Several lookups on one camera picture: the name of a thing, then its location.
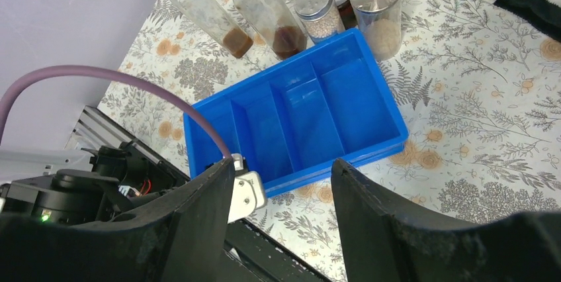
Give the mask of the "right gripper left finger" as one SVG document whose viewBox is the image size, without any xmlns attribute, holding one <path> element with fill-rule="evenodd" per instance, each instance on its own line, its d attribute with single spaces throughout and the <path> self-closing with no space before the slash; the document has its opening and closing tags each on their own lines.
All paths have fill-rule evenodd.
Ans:
<svg viewBox="0 0 561 282">
<path fill-rule="evenodd" d="M 1 217 L 2 281 L 215 281 L 234 162 L 107 222 L 64 226 Z"/>
</svg>

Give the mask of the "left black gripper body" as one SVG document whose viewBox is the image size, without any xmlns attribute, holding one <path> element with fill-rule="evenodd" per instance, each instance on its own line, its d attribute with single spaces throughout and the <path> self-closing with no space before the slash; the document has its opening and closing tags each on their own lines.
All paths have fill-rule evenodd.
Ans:
<svg viewBox="0 0 561 282">
<path fill-rule="evenodd" d="M 1 212 L 76 225 L 108 221 L 189 177 L 137 140 L 99 149 L 1 150 Z"/>
</svg>

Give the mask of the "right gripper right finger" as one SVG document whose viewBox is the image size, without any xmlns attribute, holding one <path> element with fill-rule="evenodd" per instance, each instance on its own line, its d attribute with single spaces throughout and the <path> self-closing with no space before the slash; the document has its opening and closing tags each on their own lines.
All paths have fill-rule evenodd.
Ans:
<svg viewBox="0 0 561 282">
<path fill-rule="evenodd" d="M 373 182 L 342 159 L 331 184 L 350 281 L 559 281 L 560 213 L 459 220 Z"/>
</svg>

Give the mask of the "blue divided plastic bin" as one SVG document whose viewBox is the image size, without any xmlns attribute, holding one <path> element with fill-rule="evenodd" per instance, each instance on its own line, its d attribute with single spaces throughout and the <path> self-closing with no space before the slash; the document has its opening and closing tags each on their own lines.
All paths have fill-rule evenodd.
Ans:
<svg viewBox="0 0 561 282">
<path fill-rule="evenodd" d="M 355 28 L 194 104 L 274 197 L 404 149 L 409 133 Z"/>
</svg>

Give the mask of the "glass oil bottle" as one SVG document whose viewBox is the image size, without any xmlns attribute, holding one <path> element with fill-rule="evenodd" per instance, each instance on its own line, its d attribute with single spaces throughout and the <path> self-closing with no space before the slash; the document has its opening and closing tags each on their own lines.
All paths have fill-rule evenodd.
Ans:
<svg viewBox="0 0 561 282">
<path fill-rule="evenodd" d="M 240 59 L 252 47 L 253 40 L 216 0 L 170 0 L 233 57 Z"/>
<path fill-rule="evenodd" d="M 280 60 L 307 47 L 307 37 L 284 0 L 233 0 L 236 10 Z"/>
</svg>

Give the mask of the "tall glass spice canister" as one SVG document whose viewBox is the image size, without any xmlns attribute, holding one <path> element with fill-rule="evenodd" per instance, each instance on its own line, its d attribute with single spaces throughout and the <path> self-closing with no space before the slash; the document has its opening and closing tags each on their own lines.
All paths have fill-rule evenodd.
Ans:
<svg viewBox="0 0 561 282">
<path fill-rule="evenodd" d="M 393 58 L 402 45 L 401 0 L 350 0 L 357 27 L 376 61 Z"/>
</svg>

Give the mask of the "metal lid shaker jar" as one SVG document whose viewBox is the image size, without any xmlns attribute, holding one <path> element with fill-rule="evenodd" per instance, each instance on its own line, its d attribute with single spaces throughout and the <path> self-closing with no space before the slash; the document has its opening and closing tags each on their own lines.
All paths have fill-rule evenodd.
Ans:
<svg viewBox="0 0 561 282">
<path fill-rule="evenodd" d="M 334 0 L 294 0 L 294 10 L 314 44 L 345 31 Z"/>
</svg>

